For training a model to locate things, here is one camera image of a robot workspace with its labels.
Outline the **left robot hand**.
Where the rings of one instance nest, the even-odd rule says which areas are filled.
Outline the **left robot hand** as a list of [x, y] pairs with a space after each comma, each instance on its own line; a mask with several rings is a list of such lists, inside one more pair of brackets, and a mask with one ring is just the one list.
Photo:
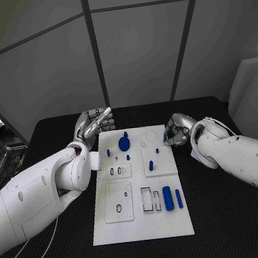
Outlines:
[[90, 151], [97, 134], [114, 129], [111, 107], [95, 108], [81, 113], [75, 124], [73, 138], [75, 142], [86, 145]]

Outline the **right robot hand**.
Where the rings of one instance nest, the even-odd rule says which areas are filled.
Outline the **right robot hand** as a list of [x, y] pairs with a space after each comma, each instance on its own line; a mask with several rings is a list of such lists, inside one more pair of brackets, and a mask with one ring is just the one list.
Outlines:
[[182, 146], [187, 143], [194, 125], [197, 123], [192, 117], [183, 113], [174, 113], [166, 125], [163, 133], [166, 146]]

